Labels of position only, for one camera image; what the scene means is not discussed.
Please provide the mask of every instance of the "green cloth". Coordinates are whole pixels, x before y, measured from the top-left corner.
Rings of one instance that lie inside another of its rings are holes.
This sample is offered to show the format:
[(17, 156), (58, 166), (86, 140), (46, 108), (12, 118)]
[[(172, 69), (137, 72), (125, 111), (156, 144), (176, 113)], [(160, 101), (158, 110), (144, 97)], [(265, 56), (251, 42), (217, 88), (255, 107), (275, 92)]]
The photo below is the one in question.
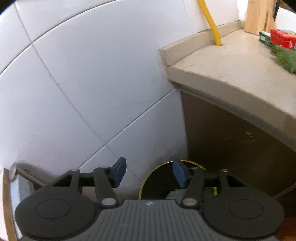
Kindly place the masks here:
[(276, 54), (277, 61), (291, 73), (296, 72), (296, 50), (275, 45), (271, 51)]

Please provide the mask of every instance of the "white ceramic tile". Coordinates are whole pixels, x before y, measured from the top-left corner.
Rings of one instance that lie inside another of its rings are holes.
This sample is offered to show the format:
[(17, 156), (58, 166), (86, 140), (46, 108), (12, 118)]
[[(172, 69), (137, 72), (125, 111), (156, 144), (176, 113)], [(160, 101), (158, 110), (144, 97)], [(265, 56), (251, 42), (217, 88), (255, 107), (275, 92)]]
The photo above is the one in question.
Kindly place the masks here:
[(168, 160), (172, 161), (175, 158), (179, 158), (182, 160), (188, 160), (188, 146), (187, 141), (184, 141), (181, 146), (179, 146), (175, 152), (168, 158)]
[(113, 0), (18, 0), (17, 9), (32, 39), (93, 7)]
[(125, 128), (107, 146), (141, 180), (186, 140), (180, 93), (175, 89)]
[(187, 19), (182, 0), (117, 0), (71, 18), (34, 45), (106, 143), (172, 90), (158, 50), (198, 29)]
[(97, 153), (88, 159), (81, 167), (80, 172), (92, 172), (98, 167), (111, 167), (118, 158), (109, 150), (107, 146), (103, 146)]
[(0, 73), (29, 44), (30, 40), (12, 4), (0, 15)]
[[(113, 191), (119, 200), (127, 198), (136, 199), (135, 196), (139, 193), (140, 185), (141, 181), (131, 171), (127, 170), (120, 186), (113, 188)], [(83, 187), (83, 195), (90, 198), (93, 202), (97, 202), (94, 187)]]
[(0, 161), (5, 168), (14, 162), (28, 163), (60, 175), (103, 146), (32, 46), (0, 75), (0, 116)]

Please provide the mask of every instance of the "floor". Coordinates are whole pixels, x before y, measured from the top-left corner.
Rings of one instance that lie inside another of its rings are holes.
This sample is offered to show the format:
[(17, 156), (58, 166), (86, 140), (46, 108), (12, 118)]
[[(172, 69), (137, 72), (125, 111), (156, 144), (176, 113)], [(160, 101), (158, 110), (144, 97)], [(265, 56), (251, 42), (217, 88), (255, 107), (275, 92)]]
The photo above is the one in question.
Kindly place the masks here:
[(296, 218), (286, 217), (281, 226), (277, 238), (280, 241), (295, 241), (296, 240)]

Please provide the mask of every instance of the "blue gripper pad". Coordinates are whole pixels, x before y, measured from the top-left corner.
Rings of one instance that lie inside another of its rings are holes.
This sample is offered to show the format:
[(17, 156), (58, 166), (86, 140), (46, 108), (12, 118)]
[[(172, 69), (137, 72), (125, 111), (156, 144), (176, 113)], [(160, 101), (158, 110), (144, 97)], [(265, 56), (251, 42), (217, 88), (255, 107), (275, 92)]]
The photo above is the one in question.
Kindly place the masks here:
[(124, 157), (120, 157), (114, 166), (117, 166), (115, 168), (114, 187), (118, 188), (124, 174), (126, 173), (126, 159)]
[(185, 177), (185, 171), (176, 160), (173, 161), (173, 173), (179, 183), (179, 186), (181, 188), (187, 187), (188, 180)]

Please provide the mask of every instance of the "yellow cable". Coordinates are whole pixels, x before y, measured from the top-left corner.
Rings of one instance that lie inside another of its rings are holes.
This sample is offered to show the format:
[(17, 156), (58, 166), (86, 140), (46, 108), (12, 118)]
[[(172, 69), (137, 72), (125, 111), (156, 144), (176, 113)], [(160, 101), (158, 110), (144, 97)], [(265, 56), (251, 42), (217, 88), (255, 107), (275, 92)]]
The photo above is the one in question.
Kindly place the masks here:
[(220, 34), (218, 32), (218, 29), (214, 23), (214, 20), (212, 19), (212, 16), (205, 4), (205, 0), (197, 0), (199, 5), (200, 5), (200, 8), (202, 10), (202, 12), (204, 13), (204, 16), (205, 18), (207, 19), (207, 22), (209, 23), (210, 25), (210, 28), (211, 28), (211, 31), (214, 35), (214, 42), (217, 46), (220, 46), (221, 45), (221, 39), (220, 39)]

